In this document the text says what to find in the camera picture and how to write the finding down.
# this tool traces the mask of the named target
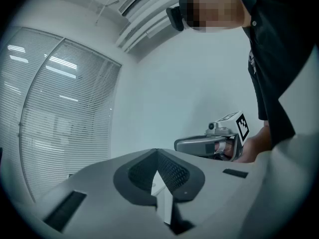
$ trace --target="person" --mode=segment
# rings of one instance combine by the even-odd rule
[[[263,151],[294,134],[278,98],[301,71],[315,44],[315,0],[179,0],[184,24],[200,32],[242,27],[251,46],[248,71],[264,121],[247,139],[236,162],[253,162]],[[224,152],[231,155],[232,142]]]

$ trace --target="black mesh grille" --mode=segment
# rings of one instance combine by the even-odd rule
[[[173,192],[189,179],[189,171],[163,154],[158,154],[158,171],[169,191]]]
[[[158,160],[156,153],[151,154],[129,170],[130,181],[138,188],[152,192],[153,178],[157,170]]]

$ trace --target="white blinds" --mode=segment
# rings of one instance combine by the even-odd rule
[[[15,200],[29,203],[18,145],[19,122],[24,98],[33,77],[62,39],[31,29],[11,29],[0,54],[0,147],[3,147],[1,180]]]
[[[69,40],[47,57],[25,101],[20,148],[35,200],[68,175],[108,159],[120,65]]]

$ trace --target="hand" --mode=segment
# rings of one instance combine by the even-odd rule
[[[242,155],[240,156],[240,158],[238,158],[234,162],[251,163],[255,161],[258,154],[259,154],[259,151],[255,148],[253,139],[249,138],[247,139],[247,141],[245,142],[243,146]]]
[[[219,148],[219,142],[215,144],[215,151]],[[226,146],[224,149],[224,154],[228,157],[232,157],[234,153],[234,140],[228,139],[226,140]]]

